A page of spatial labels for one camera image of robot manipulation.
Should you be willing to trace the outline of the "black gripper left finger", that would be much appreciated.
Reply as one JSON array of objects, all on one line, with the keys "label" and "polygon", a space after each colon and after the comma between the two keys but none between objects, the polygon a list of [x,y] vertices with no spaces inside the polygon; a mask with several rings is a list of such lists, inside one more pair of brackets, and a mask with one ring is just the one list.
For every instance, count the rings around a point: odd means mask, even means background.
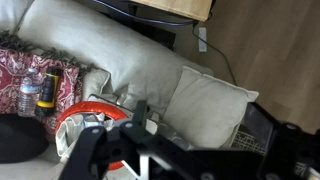
[{"label": "black gripper left finger", "polygon": [[64,166],[59,180],[102,180],[106,166],[96,160],[97,150],[106,141],[101,126],[85,128]]}]

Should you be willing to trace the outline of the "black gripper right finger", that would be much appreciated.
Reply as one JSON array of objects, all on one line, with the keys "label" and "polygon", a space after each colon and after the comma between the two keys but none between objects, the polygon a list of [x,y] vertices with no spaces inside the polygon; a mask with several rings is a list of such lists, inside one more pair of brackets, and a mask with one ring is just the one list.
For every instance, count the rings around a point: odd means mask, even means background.
[{"label": "black gripper right finger", "polygon": [[185,151],[134,122],[121,131],[130,142],[128,169],[141,180],[310,180],[319,176],[319,136],[285,123],[266,153],[246,150]]}]

